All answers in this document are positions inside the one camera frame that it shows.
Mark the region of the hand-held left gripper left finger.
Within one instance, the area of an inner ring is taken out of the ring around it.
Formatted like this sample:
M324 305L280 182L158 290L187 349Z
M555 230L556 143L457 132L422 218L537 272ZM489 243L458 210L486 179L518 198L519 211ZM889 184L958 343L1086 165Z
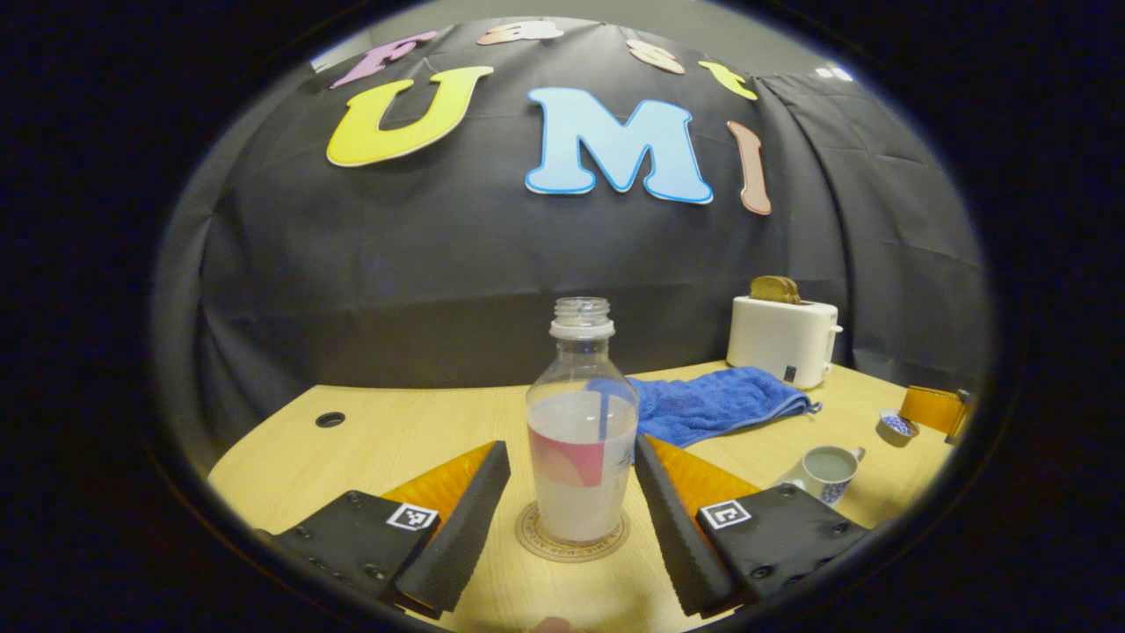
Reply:
M358 600L440 616L461 600L510 474L505 441L494 440L390 491L342 492L256 539Z

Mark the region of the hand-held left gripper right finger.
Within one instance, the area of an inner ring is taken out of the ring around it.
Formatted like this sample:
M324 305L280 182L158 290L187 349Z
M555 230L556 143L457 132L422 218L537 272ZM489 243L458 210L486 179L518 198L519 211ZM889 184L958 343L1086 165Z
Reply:
M788 593L867 537L860 522L795 483L760 489L651 435L636 438L634 472L686 615Z

